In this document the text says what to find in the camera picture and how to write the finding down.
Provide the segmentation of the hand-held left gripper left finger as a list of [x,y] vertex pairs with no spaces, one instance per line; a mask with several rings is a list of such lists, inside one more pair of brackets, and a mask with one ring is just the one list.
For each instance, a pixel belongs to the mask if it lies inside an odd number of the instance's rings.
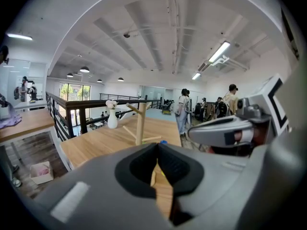
[[157,145],[99,156],[57,179],[36,200],[48,230],[169,230],[151,177]]

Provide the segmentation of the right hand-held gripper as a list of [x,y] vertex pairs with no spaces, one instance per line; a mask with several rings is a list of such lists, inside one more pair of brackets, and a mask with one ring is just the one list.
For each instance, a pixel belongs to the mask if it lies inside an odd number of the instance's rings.
[[288,118],[275,96],[282,85],[279,74],[271,76],[252,94],[238,100],[236,116],[193,126],[188,137],[196,143],[219,148],[270,143],[288,131]]

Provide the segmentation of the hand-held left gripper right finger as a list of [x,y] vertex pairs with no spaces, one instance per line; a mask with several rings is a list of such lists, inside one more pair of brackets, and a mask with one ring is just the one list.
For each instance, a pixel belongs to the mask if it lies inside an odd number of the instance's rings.
[[307,130],[256,147],[249,158],[159,144],[173,187],[176,230],[304,230]]

